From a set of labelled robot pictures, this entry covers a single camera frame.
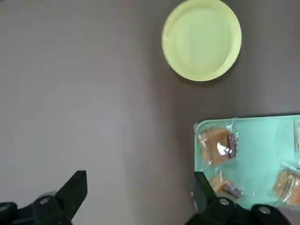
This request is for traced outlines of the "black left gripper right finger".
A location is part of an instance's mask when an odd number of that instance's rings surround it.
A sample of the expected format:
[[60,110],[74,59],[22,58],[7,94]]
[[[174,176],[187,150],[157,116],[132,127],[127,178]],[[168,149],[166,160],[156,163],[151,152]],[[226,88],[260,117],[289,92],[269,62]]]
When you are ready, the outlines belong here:
[[218,197],[203,172],[194,172],[196,200],[202,191],[207,203],[202,212],[191,217],[192,225],[290,225],[291,222],[277,209],[257,204],[247,210],[226,197]]

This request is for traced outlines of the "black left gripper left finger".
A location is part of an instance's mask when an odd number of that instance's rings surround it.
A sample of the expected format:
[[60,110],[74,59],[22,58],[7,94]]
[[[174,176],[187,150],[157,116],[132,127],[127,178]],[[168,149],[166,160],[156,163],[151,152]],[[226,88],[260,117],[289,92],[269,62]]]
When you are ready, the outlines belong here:
[[14,202],[0,204],[2,225],[71,225],[87,196],[87,173],[76,171],[55,194],[44,195],[18,208]]

